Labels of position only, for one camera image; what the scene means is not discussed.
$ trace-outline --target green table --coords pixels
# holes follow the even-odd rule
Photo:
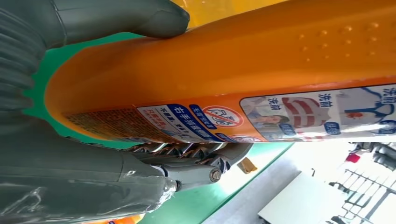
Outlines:
[[[82,142],[99,143],[107,147],[127,148],[137,143],[102,141],[92,139],[64,127],[56,122],[44,106],[44,90],[51,75],[68,58],[82,48],[107,42],[120,41],[139,37],[130,33],[121,33],[95,41],[69,45],[60,49],[49,50],[38,73],[33,75],[35,88],[26,91],[26,95],[34,99],[35,106],[25,113],[47,120],[62,136],[71,136]],[[199,224],[226,203],[233,195],[251,181],[260,171],[291,146],[291,143],[257,143],[249,153],[249,158],[259,171],[244,174],[238,167],[233,167],[221,180],[201,188],[177,192],[158,210],[148,213],[141,224]]]

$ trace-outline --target bottle label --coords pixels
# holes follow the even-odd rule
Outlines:
[[[395,105],[396,84],[389,84],[283,95],[233,94],[66,117],[113,140],[321,141],[395,134]]]

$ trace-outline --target bolt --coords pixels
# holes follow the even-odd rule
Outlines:
[[[218,169],[213,169],[210,173],[210,179],[212,182],[217,182],[220,180],[221,172]]]

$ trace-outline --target orange bottle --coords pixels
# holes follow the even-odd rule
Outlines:
[[[292,0],[169,39],[90,47],[46,90],[80,133],[158,142],[396,133],[396,2]]]

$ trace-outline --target warning icon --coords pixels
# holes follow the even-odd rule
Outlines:
[[[243,118],[234,110],[223,106],[209,106],[203,109],[206,117],[219,127],[238,127]]]

